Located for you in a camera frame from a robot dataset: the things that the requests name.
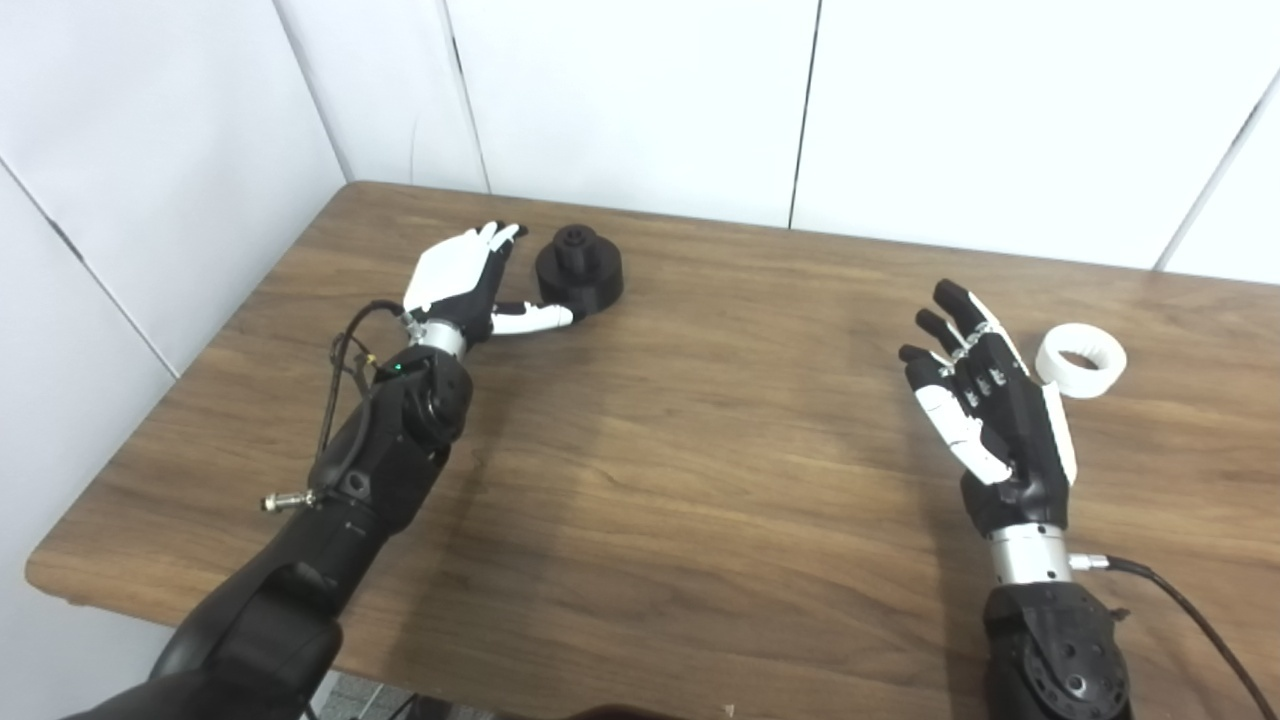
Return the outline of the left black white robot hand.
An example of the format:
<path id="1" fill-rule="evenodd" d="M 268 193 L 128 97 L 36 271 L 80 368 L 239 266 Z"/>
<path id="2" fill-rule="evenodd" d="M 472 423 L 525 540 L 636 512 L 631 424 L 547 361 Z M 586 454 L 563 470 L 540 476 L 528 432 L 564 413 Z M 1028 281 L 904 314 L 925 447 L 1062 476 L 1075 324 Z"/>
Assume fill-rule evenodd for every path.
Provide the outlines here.
<path id="1" fill-rule="evenodd" d="M 517 238 L 529 229 L 488 222 L 424 251 L 404 291 L 410 343 L 463 360 L 493 336 L 532 334 L 582 322 L 568 304 L 497 299 Z"/>

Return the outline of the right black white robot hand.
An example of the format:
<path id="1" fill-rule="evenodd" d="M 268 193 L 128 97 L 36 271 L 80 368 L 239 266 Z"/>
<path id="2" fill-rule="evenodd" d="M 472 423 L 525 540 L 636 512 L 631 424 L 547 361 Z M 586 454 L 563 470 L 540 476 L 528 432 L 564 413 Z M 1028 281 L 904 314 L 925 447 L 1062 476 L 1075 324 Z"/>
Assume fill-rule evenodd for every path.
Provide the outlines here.
<path id="1" fill-rule="evenodd" d="M 904 345 L 899 359 L 911 393 L 964 468 L 963 503 L 982 536 L 1010 527 L 1069 525 L 1078 465 L 1056 383 L 1030 373 L 998 318 L 969 290 L 940 281 L 916 325 L 934 352 Z"/>

